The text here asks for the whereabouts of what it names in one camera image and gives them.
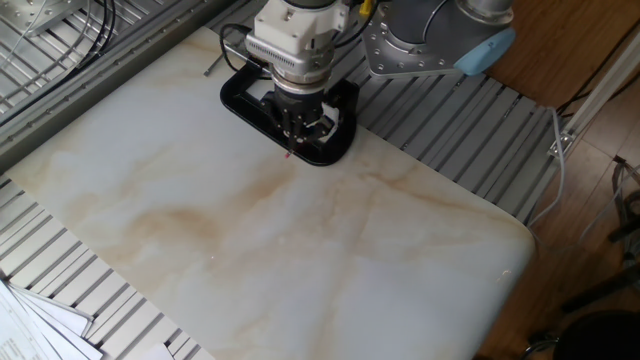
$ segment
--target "white marble surface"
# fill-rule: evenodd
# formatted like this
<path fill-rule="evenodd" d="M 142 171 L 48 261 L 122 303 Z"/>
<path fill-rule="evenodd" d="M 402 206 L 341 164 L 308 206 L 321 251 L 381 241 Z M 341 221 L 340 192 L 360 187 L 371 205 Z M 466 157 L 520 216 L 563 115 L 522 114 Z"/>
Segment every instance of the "white marble surface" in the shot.
<path fill-rule="evenodd" d="M 219 360 L 468 360 L 533 251 L 359 128 L 315 168 L 228 112 L 201 29 L 9 176 Z"/>

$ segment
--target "wooden surface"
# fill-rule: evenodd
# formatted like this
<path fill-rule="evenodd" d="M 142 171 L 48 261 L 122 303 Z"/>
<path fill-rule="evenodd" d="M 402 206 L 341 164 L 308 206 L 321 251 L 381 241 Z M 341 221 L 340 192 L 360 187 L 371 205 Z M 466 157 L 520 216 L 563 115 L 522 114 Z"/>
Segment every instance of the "wooden surface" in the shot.
<path fill-rule="evenodd" d="M 578 241 L 584 228 L 611 200 L 611 176 L 616 154 L 630 164 L 640 164 L 640 83 L 609 102 L 597 115 L 567 161 L 562 202 L 534 226 L 542 241 L 554 248 Z M 547 189 L 540 209 L 553 201 L 559 177 Z M 637 189 L 628 181 L 625 191 Z M 479 354 L 482 359 L 518 359 L 527 337 L 536 331 L 560 332 L 578 317 L 597 310 L 640 311 L 640 292 L 621 291 L 570 316 L 559 307 L 571 296 L 622 269 L 622 244 L 610 244 L 606 235 L 619 226 L 613 207 L 588 233 L 582 244 L 566 251 L 538 252 L 507 301 Z M 551 359 L 549 352 L 532 359 Z"/>
<path fill-rule="evenodd" d="M 513 10 L 516 42 L 490 75 L 541 105 L 557 107 L 640 18 L 640 1 L 516 0 Z"/>

